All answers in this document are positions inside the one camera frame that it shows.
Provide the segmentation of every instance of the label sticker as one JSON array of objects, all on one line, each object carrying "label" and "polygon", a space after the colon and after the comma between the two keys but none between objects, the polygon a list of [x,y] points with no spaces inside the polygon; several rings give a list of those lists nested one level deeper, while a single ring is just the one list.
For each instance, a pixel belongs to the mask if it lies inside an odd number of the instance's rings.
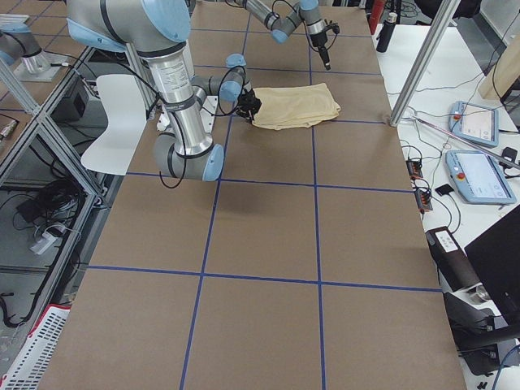
[{"label": "label sticker", "polygon": [[182,58],[170,61],[167,67],[153,67],[154,79],[159,84],[159,90],[164,93],[175,92],[189,84],[189,76]]},{"label": "label sticker", "polygon": [[448,232],[437,232],[435,235],[446,252],[458,250],[457,245],[453,242],[453,239]]}]

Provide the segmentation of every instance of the robotic arm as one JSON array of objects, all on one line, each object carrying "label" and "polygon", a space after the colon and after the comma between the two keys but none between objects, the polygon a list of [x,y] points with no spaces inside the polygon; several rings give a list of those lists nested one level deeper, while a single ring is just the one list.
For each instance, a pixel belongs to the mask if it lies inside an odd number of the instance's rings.
[{"label": "robotic arm", "polygon": [[[339,29],[322,21],[317,0],[302,0],[285,19],[260,0],[236,1],[262,20],[280,43],[305,21],[313,46],[330,69],[326,32],[339,33]],[[67,13],[69,33],[75,40],[114,52],[124,52],[125,44],[132,43],[149,64],[173,129],[155,143],[161,171],[173,177],[216,180],[223,167],[223,147],[205,132],[200,109],[206,94],[219,91],[220,98],[238,101],[237,113],[246,119],[258,112],[260,101],[254,96],[243,56],[228,57],[223,78],[191,79],[183,59],[190,34],[184,0],[68,0]]]},{"label": "robotic arm", "polygon": [[10,66],[19,58],[33,75],[50,69],[49,59],[30,28],[23,23],[7,24],[0,28],[0,59]]},{"label": "robotic arm", "polygon": [[273,38],[278,43],[287,41],[289,35],[302,22],[305,22],[305,29],[312,46],[317,48],[325,69],[331,70],[331,61],[326,47],[327,31],[332,30],[337,35],[340,33],[340,27],[337,23],[323,21],[319,12],[318,0],[301,0],[295,6],[291,6],[291,13],[284,19],[266,6],[262,0],[235,0],[235,3],[244,7],[267,29],[271,30]]}]

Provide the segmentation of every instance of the monitor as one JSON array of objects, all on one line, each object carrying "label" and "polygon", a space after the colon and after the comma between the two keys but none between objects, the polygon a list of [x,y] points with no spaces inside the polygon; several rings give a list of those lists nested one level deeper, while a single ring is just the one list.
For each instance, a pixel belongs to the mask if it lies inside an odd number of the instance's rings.
[{"label": "monitor", "polygon": [[465,251],[505,321],[520,324],[520,206],[469,243]]}]

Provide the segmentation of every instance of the white table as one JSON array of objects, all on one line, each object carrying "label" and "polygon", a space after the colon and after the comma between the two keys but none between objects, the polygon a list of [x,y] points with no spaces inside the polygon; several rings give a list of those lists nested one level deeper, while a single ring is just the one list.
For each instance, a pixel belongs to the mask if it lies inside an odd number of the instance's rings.
[{"label": "white table", "polygon": [[[397,100],[397,93],[401,91],[401,88],[405,83],[406,77],[410,72],[410,68],[414,63],[424,38],[427,35],[428,29],[429,27],[398,25],[393,33],[387,52],[378,53],[379,65],[384,77],[386,90],[388,91],[388,99],[391,106],[393,106]],[[476,78],[471,82],[455,89],[437,89],[416,92],[409,105],[417,111],[424,111],[431,115],[448,114],[451,111],[453,103],[457,100],[466,102],[470,101],[478,105],[490,107],[498,107],[501,105],[498,101],[482,99],[478,91],[476,92],[478,85],[482,82],[484,76],[466,43],[462,40],[460,33],[456,28],[448,28],[429,66],[427,67],[427,71],[419,83],[417,90],[456,86],[462,82],[471,80],[474,77]],[[441,126],[444,129],[449,128],[447,116],[436,118],[428,114],[419,113],[418,116],[432,124]],[[499,118],[500,129],[516,131],[513,121],[504,108],[499,109]],[[401,121],[397,129],[400,138],[409,142],[410,145],[420,149],[423,157],[439,156],[437,150],[419,140],[418,132],[411,122]],[[440,149],[443,148],[444,144],[446,144],[445,148],[451,148],[453,150],[469,149],[468,146],[462,144],[460,141],[448,138],[444,134],[426,128],[420,124],[418,130],[420,131],[420,137],[424,141],[431,143]],[[520,136],[501,133],[500,143],[498,147],[492,149],[492,151],[496,154],[501,154],[501,151],[506,146],[520,150]],[[404,155],[407,156],[408,148],[404,148],[403,151]],[[418,157],[418,153],[411,150],[410,156]],[[422,166],[422,173],[433,189],[442,184],[449,183],[449,174],[445,166],[444,155],[441,159],[440,165],[436,169],[438,161],[438,159],[427,159],[423,161]],[[509,180],[509,185],[517,199],[520,199],[520,180]],[[461,210],[461,226],[454,236],[462,248],[469,244],[480,233],[492,226],[499,218],[511,211],[515,206],[518,206],[518,202],[506,207],[469,205],[462,201],[457,191],[452,193],[452,196]],[[453,230],[457,224],[457,209],[455,205],[449,197],[440,198],[438,195],[436,197],[451,210],[453,215],[451,229]],[[424,215],[423,226],[425,231],[445,226],[449,221],[449,214],[444,207],[439,205],[436,201],[433,201],[432,205],[434,210]],[[456,295],[467,301],[467,295],[463,292],[458,292]],[[496,307],[492,303],[476,307],[478,309],[491,307],[496,311]],[[474,376],[471,374],[469,368],[462,359],[461,365],[468,389],[475,389],[480,382],[488,382],[487,388],[491,388],[494,376],[489,378],[486,378],[483,375]],[[500,380],[496,389],[516,390],[518,388],[520,388],[520,367],[512,367],[503,370],[500,374]]]}]

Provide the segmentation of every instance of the folded cloth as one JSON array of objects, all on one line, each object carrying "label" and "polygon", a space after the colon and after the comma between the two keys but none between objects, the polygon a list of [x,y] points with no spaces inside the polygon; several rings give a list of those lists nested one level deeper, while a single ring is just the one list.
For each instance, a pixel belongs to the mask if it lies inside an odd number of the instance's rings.
[{"label": "folded cloth", "polygon": [[341,110],[324,83],[296,88],[255,88],[254,92],[262,101],[253,121],[259,128],[309,128],[334,119]]}]

